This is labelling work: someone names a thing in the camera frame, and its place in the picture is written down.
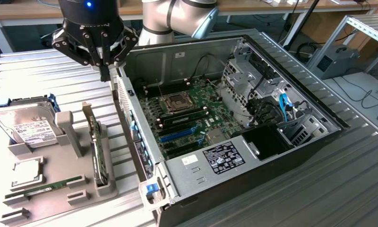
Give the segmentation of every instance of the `metal table surface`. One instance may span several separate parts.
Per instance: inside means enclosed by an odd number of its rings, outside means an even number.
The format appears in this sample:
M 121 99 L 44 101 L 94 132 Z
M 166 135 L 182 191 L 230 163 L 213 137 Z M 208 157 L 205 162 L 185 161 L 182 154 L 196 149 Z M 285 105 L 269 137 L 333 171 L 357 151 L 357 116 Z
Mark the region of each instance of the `metal table surface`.
M 237 34 L 250 35 L 352 128 L 302 166 L 180 226 L 378 226 L 378 132 L 373 124 L 268 36 L 242 30 L 210 37 Z M 138 178 L 108 84 L 98 81 L 94 71 L 53 50 L 1 55 L 0 96 L 20 91 L 11 85 L 15 78 L 38 81 L 38 89 L 57 93 L 60 107 L 73 111 L 80 125 L 85 123 L 80 102 L 93 103 L 94 114 L 109 127 L 120 192 L 105 203 L 28 226 L 154 226 L 137 193 Z

